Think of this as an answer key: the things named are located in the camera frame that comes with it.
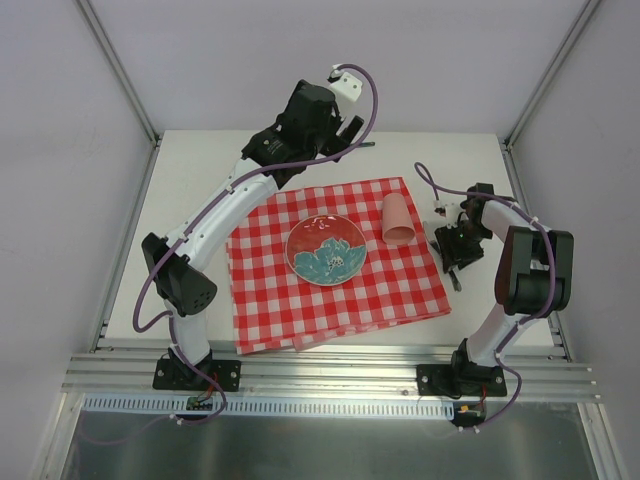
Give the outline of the silver table knife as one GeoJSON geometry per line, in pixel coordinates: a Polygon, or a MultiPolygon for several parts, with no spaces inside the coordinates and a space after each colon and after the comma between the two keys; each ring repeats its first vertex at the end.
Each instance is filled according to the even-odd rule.
{"type": "MultiPolygon", "coordinates": [[[[429,243],[429,245],[431,246],[431,248],[440,256],[441,260],[444,260],[444,257],[442,255],[442,251],[440,249],[440,246],[437,242],[436,236],[434,231],[429,227],[428,223],[426,221],[422,222],[422,227],[425,233],[425,237],[427,239],[427,242],[429,243]]],[[[448,271],[447,275],[449,276],[453,289],[455,292],[461,292],[462,291],[462,285],[457,277],[457,275],[455,274],[455,272],[453,270],[448,271]]]]}

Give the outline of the salmon pink plastic cup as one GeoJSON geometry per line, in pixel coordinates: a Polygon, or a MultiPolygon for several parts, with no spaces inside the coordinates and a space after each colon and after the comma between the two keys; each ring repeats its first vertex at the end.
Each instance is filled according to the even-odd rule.
{"type": "Polygon", "coordinates": [[[387,245],[404,246],[415,238],[408,204],[401,193],[386,195],[382,203],[382,240],[387,245]]]}

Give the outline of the red teal ceramic plate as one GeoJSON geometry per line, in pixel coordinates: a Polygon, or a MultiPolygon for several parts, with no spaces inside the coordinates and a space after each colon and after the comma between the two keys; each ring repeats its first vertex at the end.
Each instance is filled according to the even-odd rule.
{"type": "Polygon", "coordinates": [[[288,234],[284,254],[300,279],[333,287],[360,273],[367,246],[353,221],[338,214],[324,214],[298,222],[288,234]]]}

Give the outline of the red white checkered cloth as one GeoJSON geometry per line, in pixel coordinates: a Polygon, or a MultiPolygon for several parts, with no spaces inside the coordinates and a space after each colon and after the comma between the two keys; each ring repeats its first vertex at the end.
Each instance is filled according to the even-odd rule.
{"type": "Polygon", "coordinates": [[[312,344],[450,313],[447,293],[409,190],[400,177],[279,192],[226,242],[235,347],[240,354],[312,344]],[[383,200],[402,196],[415,238],[382,239],[383,200]],[[290,231],[318,214],[338,214],[363,233],[364,264],[336,286],[300,278],[286,258],[290,231]]]}

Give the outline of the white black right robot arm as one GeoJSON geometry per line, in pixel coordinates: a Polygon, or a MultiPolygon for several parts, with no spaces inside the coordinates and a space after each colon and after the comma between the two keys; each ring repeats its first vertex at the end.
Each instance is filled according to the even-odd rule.
{"type": "Polygon", "coordinates": [[[454,351],[447,371],[449,386],[462,395],[481,386],[483,373],[500,365],[506,347],[532,322],[566,308],[574,254],[570,232],[542,225],[512,198],[495,195],[491,184],[478,183],[465,196],[455,225],[435,231],[443,270],[480,260],[483,240],[496,237],[503,249],[494,282],[495,305],[454,351]]]}

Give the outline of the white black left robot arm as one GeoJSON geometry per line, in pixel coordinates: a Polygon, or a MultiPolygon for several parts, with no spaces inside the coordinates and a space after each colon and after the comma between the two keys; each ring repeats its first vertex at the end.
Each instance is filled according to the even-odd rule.
{"type": "Polygon", "coordinates": [[[142,251],[148,277],[166,307],[176,377],[188,388],[203,386],[212,357],[205,310],[217,287],[205,275],[213,254],[260,204],[307,167],[340,158],[362,143],[373,124],[349,110],[363,83],[334,71],[327,85],[301,80],[274,123],[254,134],[227,179],[180,226],[164,236],[148,234],[142,251]]]}

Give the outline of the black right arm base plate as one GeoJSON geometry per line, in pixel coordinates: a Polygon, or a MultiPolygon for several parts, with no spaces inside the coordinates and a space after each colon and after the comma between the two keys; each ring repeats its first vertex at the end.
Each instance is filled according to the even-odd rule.
{"type": "Polygon", "coordinates": [[[456,371],[449,364],[419,364],[416,366],[416,383],[421,396],[444,396],[451,399],[463,396],[507,396],[501,367],[470,367],[456,371]]]}

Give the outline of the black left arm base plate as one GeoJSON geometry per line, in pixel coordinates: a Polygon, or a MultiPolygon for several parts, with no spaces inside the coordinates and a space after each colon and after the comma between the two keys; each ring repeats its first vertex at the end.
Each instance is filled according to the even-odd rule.
{"type": "MultiPolygon", "coordinates": [[[[240,386],[242,363],[238,360],[212,360],[198,364],[201,371],[214,380],[223,391],[237,392],[240,386]]],[[[156,363],[152,388],[159,391],[204,391],[210,382],[179,359],[161,358],[156,363]]]]}

